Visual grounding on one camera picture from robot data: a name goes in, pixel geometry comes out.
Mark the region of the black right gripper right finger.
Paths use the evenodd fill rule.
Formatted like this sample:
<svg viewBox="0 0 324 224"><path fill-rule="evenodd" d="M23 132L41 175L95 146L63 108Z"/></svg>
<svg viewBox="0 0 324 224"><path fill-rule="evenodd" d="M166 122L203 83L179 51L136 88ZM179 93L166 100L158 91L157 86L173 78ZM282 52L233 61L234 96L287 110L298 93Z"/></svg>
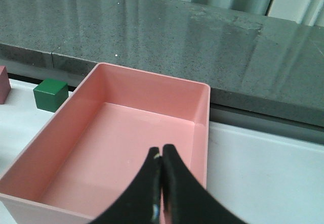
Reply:
<svg viewBox="0 0 324 224"><path fill-rule="evenodd" d="M204 189L174 145L164 145L162 160L165 223L245 223Z"/></svg>

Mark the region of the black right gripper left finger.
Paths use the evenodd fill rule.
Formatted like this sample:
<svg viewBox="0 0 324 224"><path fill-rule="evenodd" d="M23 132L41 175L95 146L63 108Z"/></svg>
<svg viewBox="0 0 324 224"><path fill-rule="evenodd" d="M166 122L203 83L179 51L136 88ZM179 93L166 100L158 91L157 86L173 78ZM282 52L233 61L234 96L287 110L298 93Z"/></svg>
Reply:
<svg viewBox="0 0 324 224"><path fill-rule="evenodd" d="M159 148L152 147L125 191L91 223L160 223L160 177Z"/></svg>

